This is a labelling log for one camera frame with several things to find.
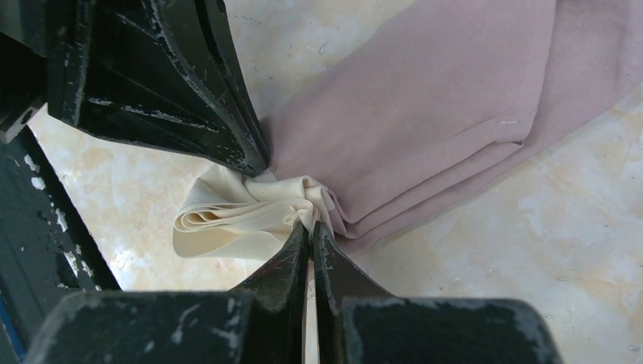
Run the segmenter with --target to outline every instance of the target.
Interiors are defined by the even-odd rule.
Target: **folded cream fabric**
[[[471,196],[641,80],[641,0],[418,0],[262,126],[278,180],[328,187],[350,253]],[[174,246],[206,245],[192,239]]]
[[[310,177],[276,181],[270,174],[244,177],[220,165],[196,180],[174,222],[179,256],[224,256],[266,260],[301,220],[331,226],[334,204],[326,187]]]

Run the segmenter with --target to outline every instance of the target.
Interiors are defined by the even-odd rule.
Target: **tile floor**
[[[228,0],[257,113],[410,3]],[[124,289],[224,290],[261,265],[174,255],[174,213],[209,162],[96,140],[44,111],[30,126]],[[483,193],[355,260],[403,296],[531,303],[568,363],[643,363],[643,86]]]

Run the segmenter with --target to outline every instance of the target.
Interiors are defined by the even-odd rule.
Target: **marble surface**
[[[228,0],[257,113],[411,2]],[[44,111],[30,126],[124,289],[224,290],[261,265],[175,256],[174,214],[209,162],[96,140]],[[399,295],[524,300],[566,362],[643,363],[643,86],[483,193],[355,260]],[[314,362],[314,336],[307,343]]]

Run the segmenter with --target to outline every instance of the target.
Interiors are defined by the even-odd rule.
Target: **blue strip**
[[[16,356],[22,362],[26,355],[26,352],[24,351],[24,345],[22,344],[22,341],[20,341],[20,338],[18,337],[18,333],[16,332],[14,323],[12,322],[11,317],[9,316],[9,312],[7,312],[7,308],[5,307],[5,302],[4,300],[2,300],[2,293],[0,293],[0,322],[2,323],[2,326],[4,326],[5,330],[7,331],[7,335],[9,336],[9,341],[11,342],[11,346],[14,347],[14,352],[16,353]]]

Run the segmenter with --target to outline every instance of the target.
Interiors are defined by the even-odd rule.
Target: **garment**
[[[640,0],[419,0],[262,120],[347,252],[425,220],[643,80]]]

